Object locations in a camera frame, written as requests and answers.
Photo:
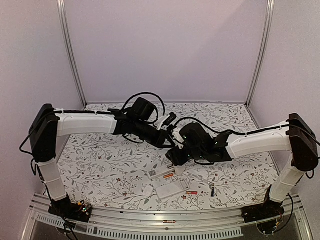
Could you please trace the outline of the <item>long remote battery cover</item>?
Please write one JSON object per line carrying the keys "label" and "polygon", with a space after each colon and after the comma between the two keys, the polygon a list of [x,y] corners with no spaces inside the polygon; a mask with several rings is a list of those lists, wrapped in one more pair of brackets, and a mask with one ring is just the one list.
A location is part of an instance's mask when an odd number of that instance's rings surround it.
{"label": "long remote battery cover", "polygon": [[181,176],[185,171],[185,167],[184,166],[175,166],[174,171],[177,176]]}

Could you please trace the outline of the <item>orange AA battery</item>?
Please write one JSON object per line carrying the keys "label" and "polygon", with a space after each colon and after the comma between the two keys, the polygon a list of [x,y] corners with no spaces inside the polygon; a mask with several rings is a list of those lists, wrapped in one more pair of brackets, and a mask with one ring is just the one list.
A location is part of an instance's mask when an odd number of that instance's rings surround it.
{"label": "orange AA battery", "polygon": [[167,178],[172,177],[173,175],[174,175],[173,173],[170,173],[170,174],[164,175],[163,178],[164,178],[164,179],[167,179]]}

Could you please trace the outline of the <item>long white remote control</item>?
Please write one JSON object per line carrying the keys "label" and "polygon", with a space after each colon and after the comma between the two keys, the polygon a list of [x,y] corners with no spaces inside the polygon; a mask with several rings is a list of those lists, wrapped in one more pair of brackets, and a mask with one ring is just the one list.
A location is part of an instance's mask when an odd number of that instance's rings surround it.
{"label": "long white remote control", "polygon": [[156,178],[163,177],[166,174],[173,172],[174,170],[175,170],[175,166],[173,164],[167,164],[159,168],[155,168],[153,170],[148,171],[147,176],[150,180],[153,180]]}

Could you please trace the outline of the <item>white battery cover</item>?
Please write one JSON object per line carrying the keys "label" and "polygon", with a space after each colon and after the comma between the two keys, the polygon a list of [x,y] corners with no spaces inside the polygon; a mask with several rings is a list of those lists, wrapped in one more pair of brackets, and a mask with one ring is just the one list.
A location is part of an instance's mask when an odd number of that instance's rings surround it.
{"label": "white battery cover", "polygon": [[154,188],[150,185],[147,185],[143,190],[143,195],[146,197],[150,197],[153,193]]}

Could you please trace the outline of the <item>purple AA battery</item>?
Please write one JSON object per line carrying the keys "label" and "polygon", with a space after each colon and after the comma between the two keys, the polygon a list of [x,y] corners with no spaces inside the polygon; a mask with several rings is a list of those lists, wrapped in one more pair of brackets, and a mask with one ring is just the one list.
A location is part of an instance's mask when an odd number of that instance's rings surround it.
{"label": "purple AA battery", "polygon": [[213,187],[212,189],[211,189],[211,195],[210,195],[212,198],[215,196],[215,188]]}

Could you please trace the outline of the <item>red gold AA battery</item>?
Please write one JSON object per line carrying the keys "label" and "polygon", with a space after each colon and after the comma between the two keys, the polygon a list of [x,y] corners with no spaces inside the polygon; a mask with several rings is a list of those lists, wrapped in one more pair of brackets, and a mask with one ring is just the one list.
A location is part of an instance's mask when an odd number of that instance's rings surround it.
{"label": "red gold AA battery", "polygon": [[175,224],[176,221],[175,220],[164,220],[162,223],[163,224]]}

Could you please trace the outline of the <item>white remote with buttons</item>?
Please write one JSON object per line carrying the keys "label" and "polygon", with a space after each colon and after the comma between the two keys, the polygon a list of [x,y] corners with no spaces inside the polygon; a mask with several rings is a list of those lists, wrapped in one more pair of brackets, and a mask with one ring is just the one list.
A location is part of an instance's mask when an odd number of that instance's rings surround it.
{"label": "white remote with buttons", "polygon": [[173,130],[172,138],[177,142],[177,146],[178,146],[179,149],[182,149],[184,147],[185,140],[180,135],[180,131],[179,130]]}

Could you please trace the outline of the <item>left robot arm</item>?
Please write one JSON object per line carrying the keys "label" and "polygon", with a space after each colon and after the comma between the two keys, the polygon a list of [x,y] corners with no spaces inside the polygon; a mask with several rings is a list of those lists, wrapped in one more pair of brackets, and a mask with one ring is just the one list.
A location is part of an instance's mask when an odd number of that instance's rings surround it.
{"label": "left robot arm", "polygon": [[59,137],[94,133],[134,135],[156,148],[173,148],[173,140],[162,127],[170,125],[176,117],[173,112],[159,114],[157,107],[142,97],[131,107],[107,111],[55,109],[47,103],[38,112],[24,142],[30,142],[28,154],[35,162],[48,195],[55,202],[55,209],[63,217],[70,217],[75,211],[74,205],[68,201],[56,161]]}

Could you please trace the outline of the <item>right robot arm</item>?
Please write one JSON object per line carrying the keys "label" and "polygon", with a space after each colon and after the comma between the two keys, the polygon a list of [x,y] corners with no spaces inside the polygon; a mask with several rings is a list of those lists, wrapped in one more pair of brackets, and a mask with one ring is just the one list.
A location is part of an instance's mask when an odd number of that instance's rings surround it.
{"label": "right robot arm", "polygon": [[210,164],[229,162],[258,153],[288,151],[290,157],[278,179],[266,194],[266,201],[259,206],[262,218],[269,218],[278,210],[286,195],[303,175],[313,171],[319,164],[316,135],[297,114],[276,125],[250,132],[225,130],[212,137],[199,121],[191,122],[181,129],[172,130],[177,146],[166,157],[174,166],[183,166],[189,160],[206,160]]}

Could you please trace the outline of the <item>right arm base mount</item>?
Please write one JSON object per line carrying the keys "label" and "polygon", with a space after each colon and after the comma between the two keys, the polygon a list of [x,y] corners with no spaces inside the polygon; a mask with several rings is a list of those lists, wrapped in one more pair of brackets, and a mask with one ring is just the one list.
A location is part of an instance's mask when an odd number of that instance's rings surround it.
{"label": "right arm base mount", "polygon": [[282,202],[279,203],[270,200],[271,187],[272,186],[267,189],[262,203],[241,208],[241,216],[245,223],[272,218],[270,221],[264,221],[256,225],[259,232],[264,235],[273,235],[276,232],[285,213]]}

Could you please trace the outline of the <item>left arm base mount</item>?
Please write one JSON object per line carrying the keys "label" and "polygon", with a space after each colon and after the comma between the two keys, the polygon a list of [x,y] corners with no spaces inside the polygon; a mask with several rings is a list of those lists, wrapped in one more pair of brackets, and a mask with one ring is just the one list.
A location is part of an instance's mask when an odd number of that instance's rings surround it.
{"label": "left arm base mount", "polygon": [[61,200],[52,200],[48,212],[62,219],[88,223],[91,218],[92,207],[91,203],[84,200],[77,203],[71,202],[67,195]]}

